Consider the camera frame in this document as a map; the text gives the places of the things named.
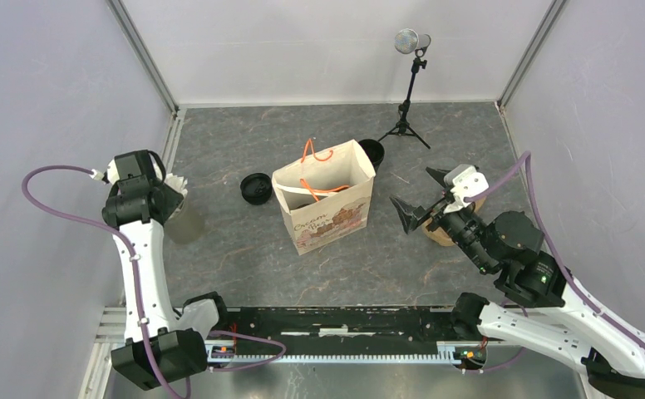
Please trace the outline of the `white straw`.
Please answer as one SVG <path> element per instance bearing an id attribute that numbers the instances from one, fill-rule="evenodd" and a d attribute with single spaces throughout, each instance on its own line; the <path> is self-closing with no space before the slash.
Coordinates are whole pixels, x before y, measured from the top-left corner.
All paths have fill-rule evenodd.
<path id="1" fill-rule="evenodd" d="M 342 185 L 331 190 L 311 189 L 308 186 L 303 186 L 303 187 L 286 186 L 286 185 L 281 185 L 279 183 L 275 183 L 273 187 L 275 189 L 281 190 L 282 192 L 288 192 L 292 194 L 311 195 L 311 196 L 330 196 L 349 189 L 350 185 Z"/>

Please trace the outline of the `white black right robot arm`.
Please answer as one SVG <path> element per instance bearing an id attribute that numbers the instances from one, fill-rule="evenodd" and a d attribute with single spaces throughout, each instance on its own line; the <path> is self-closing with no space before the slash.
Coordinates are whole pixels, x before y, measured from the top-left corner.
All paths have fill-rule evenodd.
<path id="1" fill-rule="evenodd" d="M 486 190 L 488 182 L 474 166 L 429 174 L 444 190 L 430 208 L 391 197 L 403 229 L 444 231 L 480 273 L 495 277 L 509 301 L 553 320 L 542 323 L 463 293 L 451 312 L 451 331 L 461 339 L 497 338 L 551 357 L 605 396 L 645 398 L 645 332 L 611 315 L 545 252 L 545 233 L 524 212 L 505 211 L 490 222 L 480 218 L 468 197 Z"/>

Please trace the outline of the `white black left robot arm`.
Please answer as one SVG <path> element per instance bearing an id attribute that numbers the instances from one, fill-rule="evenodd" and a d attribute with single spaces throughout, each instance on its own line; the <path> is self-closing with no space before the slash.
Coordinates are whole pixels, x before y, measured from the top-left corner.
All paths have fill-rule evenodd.
<path id="1" fill-rule="evenodd" d="M 111 352 L 117 373 L 144 391 L 203 372 L 209 365 L 204 340 L 224 337 L 231 317 L 216 292 L 174 308 L 163 257 L 165 224 L 185 202 L 165 181 L 152 150 L 116 156 L 104 179 L 111 186 L 101 216 L 117 234 L 126 299 L 124 345 Z"/>

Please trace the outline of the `paper takeout bag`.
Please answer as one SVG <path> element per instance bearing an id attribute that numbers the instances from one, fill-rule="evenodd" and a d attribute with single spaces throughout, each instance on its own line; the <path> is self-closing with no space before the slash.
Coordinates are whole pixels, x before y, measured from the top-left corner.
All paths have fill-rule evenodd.
<path id="1" fill-rule="evenodd" d="M 272 185 L 331 190 L 350 188 L 330 196 L 299 195 L 273 188 L 284 225 L 298 254 L 352 234 L 367 226 L 376 171 L 356 140 L 315 150 L 309 139 L 301 157 L 272 173 Z M 301 204 L 311 205 L 295 210 Z"/>

